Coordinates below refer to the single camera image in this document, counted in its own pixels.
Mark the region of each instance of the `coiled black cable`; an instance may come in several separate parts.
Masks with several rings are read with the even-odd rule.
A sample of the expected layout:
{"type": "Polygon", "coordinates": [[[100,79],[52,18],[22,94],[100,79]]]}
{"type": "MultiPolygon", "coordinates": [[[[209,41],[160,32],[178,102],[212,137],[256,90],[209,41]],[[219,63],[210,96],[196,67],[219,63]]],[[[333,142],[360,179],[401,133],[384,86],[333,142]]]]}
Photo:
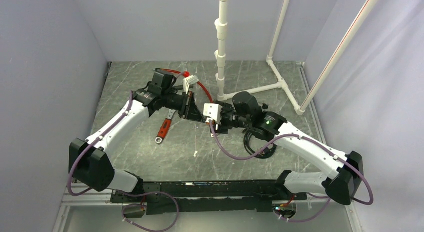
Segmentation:
{"type": "MultiPolygon", "coordinates": [[[[251,139],[252,139],[253,134],[250,131],[248,131],[247,129],[243,130],[243,133],[245,133],[244,139],[243,139],[244,149],[247,151],[247,153],[249,155],[253,155],[256,152],[251,148],[251,139]]],[[[274,153],[276,152],[276,149],[277,149],[277,145],[273,144],[271,149],[266,148],[263,151],[263,153],[256,155],[255,158],[268,159],[268,158],[270,158],[271,156],[274,155],[274,153]]]]}

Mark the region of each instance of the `gray marble tabletop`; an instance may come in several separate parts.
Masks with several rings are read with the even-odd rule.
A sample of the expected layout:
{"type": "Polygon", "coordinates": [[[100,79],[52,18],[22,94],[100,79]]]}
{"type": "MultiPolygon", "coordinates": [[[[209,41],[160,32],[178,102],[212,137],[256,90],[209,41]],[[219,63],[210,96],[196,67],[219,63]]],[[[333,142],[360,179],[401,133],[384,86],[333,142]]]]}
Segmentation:
{"type": "MultiPolygon", "coordinates": [[[[306,97],[302,77],[295,62],[276,62],[276,67],[287,81],[294,97],[301,102],[306,97]]],[[[109,71],[92,131],[103,127],[128,100],[130,90],[143,88],[154,74],[155,68],[189,71],[216,98],[218,93],[214,61],[148,61],[114,62],[109,71]]],[[[225,66],[225,92],[227,94],[259,86],[271,85],[276,77],[265,61],[227,61],[225,66]]],[[[202,110],[208,98],[196,85],[193,88],[196,103],[202,110]]],[[[309,109],[298,116],[282,89],[254,94],[257,101],[269,105],[268,111],[279,113],[304,133],[318,138],[318,130],[309,109]]],[[[284,170],[317,172],[309,162],[295,153],[279,147],[268,159],[237,161],[220,151],[206,124],[195,123],[175,116],[168,135],[161,145],[156,135],[169,110],[157,111],[150,119],[131,132],[113,153],[111,162],[116,169],[134,173],[145,181],[211,181],[276,179],[284,170]]],[[[243,147],[242,129],[233,129],[220,135],[223,146],[233,155],[247,156],[243,147]]],[[[259,149],[264,141],[252,139],[251,146],[259,149]]]]}

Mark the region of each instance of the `white wall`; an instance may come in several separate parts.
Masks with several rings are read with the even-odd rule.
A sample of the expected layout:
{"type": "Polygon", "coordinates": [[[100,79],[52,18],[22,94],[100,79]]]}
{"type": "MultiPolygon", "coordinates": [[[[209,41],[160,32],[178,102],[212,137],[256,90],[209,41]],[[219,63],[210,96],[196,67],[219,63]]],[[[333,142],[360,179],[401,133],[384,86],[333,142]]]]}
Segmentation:
{"type": "Polygon", "coordinates": [[[0,231],[53,229],[106,65],[74,0],[0,0],[0,231]]]}
{"type": "MultiPolygon", "coordinates": [[[[306,60],[310,85],[364,2],[338,0],[306,60]]],[[[365,231],[424,231],[423,48],[424,0],[380,0],[315,98],[328,144],[363,155],[365,231]]]]}
{"type": "MultiPolygon", "coordinates": [[[[219,0],[76,0],[109,61],[215,59],[219,0]]],[[[305,61],[337,0],[290,0],[274,59],[305,61]]],[[[228,60],[265,60],[283,0],[228,1],[228,60]]]]}

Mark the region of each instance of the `red hose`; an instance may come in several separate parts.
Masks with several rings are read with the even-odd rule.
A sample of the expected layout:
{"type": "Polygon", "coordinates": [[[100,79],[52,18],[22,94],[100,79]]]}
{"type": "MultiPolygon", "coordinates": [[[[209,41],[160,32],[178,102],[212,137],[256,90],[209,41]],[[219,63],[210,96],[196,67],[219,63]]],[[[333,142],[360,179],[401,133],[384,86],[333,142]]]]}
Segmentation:
{"type": "MultiPolygon", "coordinates": [[[[168,68],[157,68],[156,70],[162,70],[162,71],[166,71],[166,72],[171,72],[171,73],[174,73],[174,74],[181,74],[181,72],[180,71],[177,71],[177,70],[173,70],[173,69],[168,69],[168,68]]],[[[186,74],[186,73],[183,73],[182,74],[184,77],[188,77],[189,76],[189,74],[186,74]]],[[[197,82],[197,84],[204,90],[204,92],[206,93],[206,95],[207,95],[207,97],[209,98],[209,101],[211,102],[211,103],[213,103],[214,102],[214,100],[212,99],[212,96],[211,96],[211,94],[209,93],[209,91],[206,89],[206,87],[202,84],[202,83],[200,83],[200,81],[199,82],[197,82]]]]}

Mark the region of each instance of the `red tool handle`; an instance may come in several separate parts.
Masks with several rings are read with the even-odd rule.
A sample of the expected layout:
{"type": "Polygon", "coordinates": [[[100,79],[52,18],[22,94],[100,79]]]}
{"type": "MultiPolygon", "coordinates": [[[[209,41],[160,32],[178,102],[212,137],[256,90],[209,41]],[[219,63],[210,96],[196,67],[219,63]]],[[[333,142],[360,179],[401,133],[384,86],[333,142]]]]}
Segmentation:
{"type": "Polygon", "coordinates": [[[168,134],[168,130],[171,127],[171,122],[172,120],[170,120],[169,118],[166,118],[165,121],[163,122],[162,126],[160,127],[159,132],[157,133],[156,138],[161,138],[162,140],[165,139],[165,137],[168,134]]]}

